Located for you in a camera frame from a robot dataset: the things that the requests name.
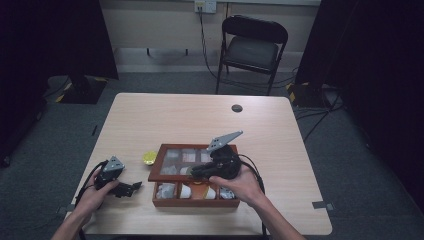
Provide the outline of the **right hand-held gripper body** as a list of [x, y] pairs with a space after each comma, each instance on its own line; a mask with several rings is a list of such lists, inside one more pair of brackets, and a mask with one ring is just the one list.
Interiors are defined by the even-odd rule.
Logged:
[[213, 168], [204, 171], [213, 172], [212, 176], [224, 179], [234, 179], [241, 168], [241, 160], [238, 154], [229, 146], [229, 143], [243, 133], [242, 130], [215, 137], [212, 139], [206, 151], [212, 158], [206, 164], [214, 165]]

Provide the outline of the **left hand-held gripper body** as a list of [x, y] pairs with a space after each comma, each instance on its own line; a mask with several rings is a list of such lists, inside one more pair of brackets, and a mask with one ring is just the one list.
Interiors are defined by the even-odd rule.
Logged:
[[120, 176], [124, 169], [125, 165], [116, 156], [112, 156], [106, 161], [106, 164], [102, 166], [99, 174], [95, 178], [95, 188], [99, 190], [107, 183], [114, 181]]

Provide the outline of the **person's left hand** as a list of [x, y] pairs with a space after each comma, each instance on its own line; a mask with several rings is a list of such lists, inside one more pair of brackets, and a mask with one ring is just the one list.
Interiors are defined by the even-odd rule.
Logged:
[[79, 217], [90, 217], [91, 214], [100, 207], [108, 193], [119, 184], [118, 180], [113, 180], [97, 190], [94, 186], [94, 182], [99, 173], [100, 171], [96, 170], [90, 177], [82, 197], [76, 204], [74, 213]]

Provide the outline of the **person's right hand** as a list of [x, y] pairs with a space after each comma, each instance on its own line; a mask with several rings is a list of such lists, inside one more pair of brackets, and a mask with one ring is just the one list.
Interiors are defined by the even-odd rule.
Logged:
[[260, 189], [254, 173], [246, 166], [241, 167], [234, 179], [227, 180], [218, 176], [211, 176], [209, 181], [220, 187], [230, 189], [241, 201], [247, 203], [250, 207], [257, 208], [269, 203], [269, 200]]

